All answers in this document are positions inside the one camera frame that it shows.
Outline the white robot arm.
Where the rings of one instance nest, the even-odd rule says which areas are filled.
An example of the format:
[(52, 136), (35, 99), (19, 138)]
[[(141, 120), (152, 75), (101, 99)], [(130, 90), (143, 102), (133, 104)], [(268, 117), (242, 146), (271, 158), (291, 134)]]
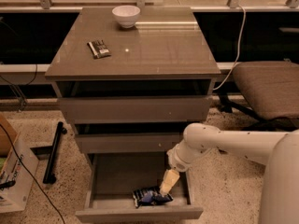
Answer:
[(167, 151), (170, 169), (160, 192), (166, 195), (192, 162), (217, 148), (265, 166), (259, 224), (299, 224), (299, 131), (222, 131), (188, 125), (182, 140)]

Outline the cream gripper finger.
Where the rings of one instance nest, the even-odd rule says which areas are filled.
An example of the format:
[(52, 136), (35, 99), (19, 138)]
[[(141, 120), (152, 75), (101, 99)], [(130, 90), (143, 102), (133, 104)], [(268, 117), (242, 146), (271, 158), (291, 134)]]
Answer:
[(160, 185), (160, 193), (166, 195), (175, 186), (179, 180), (179, 172), (174, 169), (166, 170), (164, 173), (162, 184)]

